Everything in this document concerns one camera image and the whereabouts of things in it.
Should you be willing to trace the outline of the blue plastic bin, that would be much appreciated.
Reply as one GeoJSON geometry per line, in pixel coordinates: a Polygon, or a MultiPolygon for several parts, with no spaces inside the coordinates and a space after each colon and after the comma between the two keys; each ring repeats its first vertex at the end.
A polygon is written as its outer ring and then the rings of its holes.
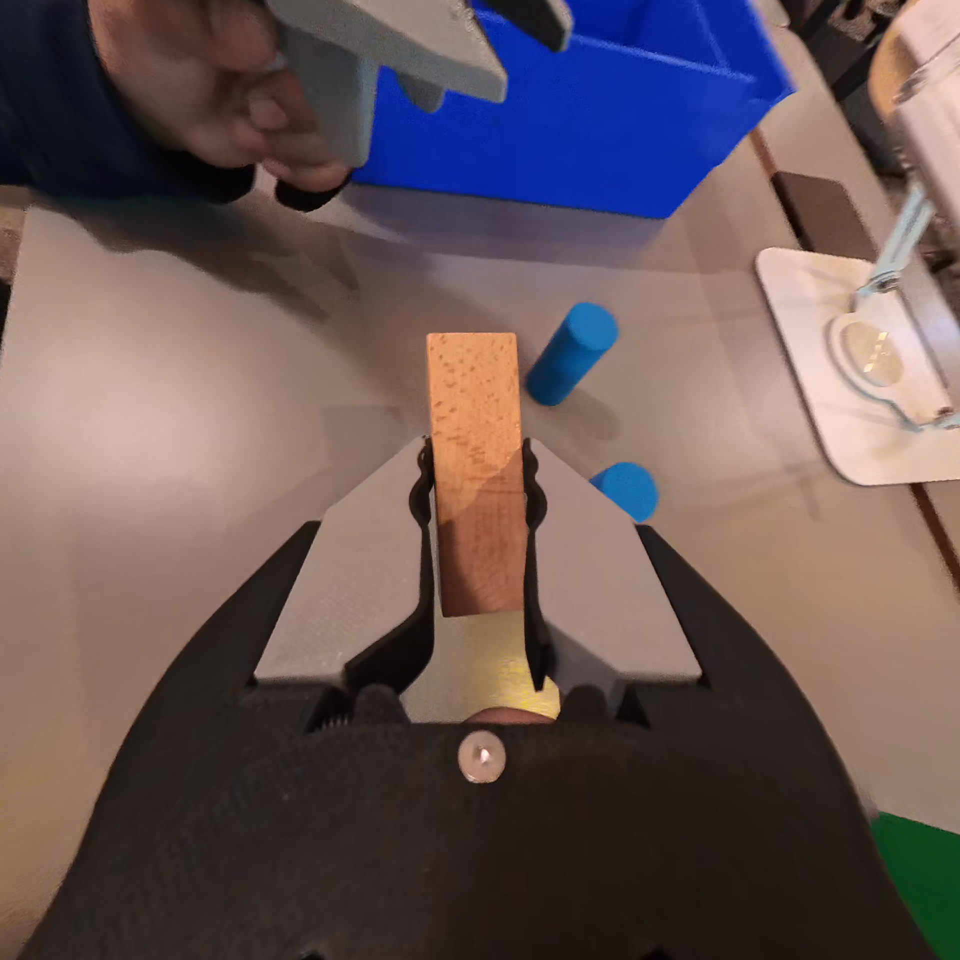
{"type": "Polygon", "coordinates": [[[425,113],[384,69],[354,181],[663,220],[793,93],[752,2],[568,6],[555,54],[476,3],[503,103],[448,93],[425,113]]]}

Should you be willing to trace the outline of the blue cylinder block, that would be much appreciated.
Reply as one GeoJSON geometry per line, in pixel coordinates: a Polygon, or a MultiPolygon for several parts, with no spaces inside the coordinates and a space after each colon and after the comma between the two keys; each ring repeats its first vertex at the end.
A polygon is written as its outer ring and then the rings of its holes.
{"type": "Polygon", "coordinates": [[[648,522],[661,500],[653,475],[635,462],[616,462],[592,476],[589,483],[636,524],[648,522]]]}
{"type": "Polygon", "coordinates": [[[572,306],[526,375],[530,398],[541,406],[565,401],[618,337],[618,322],[606,308],[572,306]]]}

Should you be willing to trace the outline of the person's left hand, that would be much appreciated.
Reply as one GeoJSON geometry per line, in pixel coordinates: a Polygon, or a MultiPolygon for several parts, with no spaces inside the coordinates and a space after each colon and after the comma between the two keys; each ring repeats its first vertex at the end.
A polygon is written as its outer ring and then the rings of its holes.
{"type": "Polygon", "coordinates": [[[280,66],[279,29],[259,2],[90,1],[107,78],[161,149],[221,170],[259,166],[307,192],[343,186],[303,85],[280,66]]]}

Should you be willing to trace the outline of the person's left forearm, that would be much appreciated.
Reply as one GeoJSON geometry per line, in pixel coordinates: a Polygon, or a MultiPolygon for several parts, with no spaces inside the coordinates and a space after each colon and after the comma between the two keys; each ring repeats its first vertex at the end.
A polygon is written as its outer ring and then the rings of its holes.
{"type": "Polygon", "coordinates": [[[1,186],[223,205],[253,189],[255,170],[219,169],[149,140],[102,66],[87,2],[1,3],[1,186]]]}

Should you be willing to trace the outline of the wooden arch block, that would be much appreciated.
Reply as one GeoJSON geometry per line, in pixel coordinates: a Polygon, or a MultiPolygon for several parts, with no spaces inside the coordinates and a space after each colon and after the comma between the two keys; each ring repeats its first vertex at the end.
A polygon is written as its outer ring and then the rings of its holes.
{"type": "Polygon", "coordinates": [[[430,333],[426,361],[442,614],[520,612],[528,528],[517,337],[430,333]]]}

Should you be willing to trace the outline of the white document stand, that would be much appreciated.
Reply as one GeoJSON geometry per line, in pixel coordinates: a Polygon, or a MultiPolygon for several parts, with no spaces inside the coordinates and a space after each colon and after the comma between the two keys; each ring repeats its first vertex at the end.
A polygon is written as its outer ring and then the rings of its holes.
{"type": "Polygon", "coordinates": [[[939,220],[958,240],[958,2],[912,2],[888,124],[908,190],[879,251],[844,187],[777,172],[773,185],[802,249],[754,260],[798,390],[834,471],[865,487],[956,482],[958,377],[949,378],[910,262],[939,220]]]}

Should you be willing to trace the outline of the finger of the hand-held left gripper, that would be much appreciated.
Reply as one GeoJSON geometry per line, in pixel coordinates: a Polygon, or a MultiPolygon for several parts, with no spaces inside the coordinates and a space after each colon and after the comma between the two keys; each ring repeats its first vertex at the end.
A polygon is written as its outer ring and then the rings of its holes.
{"type": "Polygon", "coordinates": [[[268,1],[285,53],[306,90],[333,93],[340,71],[390,69],[407,98],[435,114],[449,93],[495,104],[508,75],[466,2],[268,1]]]}
{"type": "Polygon", "coordinates": [[[569,46],[574,18],[565,1],[481,1],[480,4],[553,53],[564,52],[569,46]]]}

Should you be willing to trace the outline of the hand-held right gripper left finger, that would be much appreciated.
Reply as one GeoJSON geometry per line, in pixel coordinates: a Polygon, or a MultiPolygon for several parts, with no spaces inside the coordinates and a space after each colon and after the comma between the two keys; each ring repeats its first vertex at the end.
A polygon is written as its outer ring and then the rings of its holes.
{"type": "Polygon", "coordinates": [[[435,636],[430,441],[418,437],[330,507],[254,671],[355,695],[408,690],[435,636]]]}

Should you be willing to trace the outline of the green plastic bin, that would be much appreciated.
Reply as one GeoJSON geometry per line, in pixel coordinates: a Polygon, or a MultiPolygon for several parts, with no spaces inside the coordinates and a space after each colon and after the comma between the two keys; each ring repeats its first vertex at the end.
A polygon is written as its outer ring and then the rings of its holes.
{"type": "Polygon", "coordinates": [[[959,835],[880,812],[873,839],[913,920],[941,959],[959,957],[959,835]]]}

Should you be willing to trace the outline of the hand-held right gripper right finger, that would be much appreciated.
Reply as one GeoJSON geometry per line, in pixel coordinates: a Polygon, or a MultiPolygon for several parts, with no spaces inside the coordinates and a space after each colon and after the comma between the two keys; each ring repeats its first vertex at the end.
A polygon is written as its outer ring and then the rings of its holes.
{"type": "Polygon", "coordinates": [[[526,638],[545,650],[543,667],[528,654],[532,675],[562,694],[699,681],[700,663],[630,514],[539,440],[528,438],[524,452],[534,484],[526,638]]]}

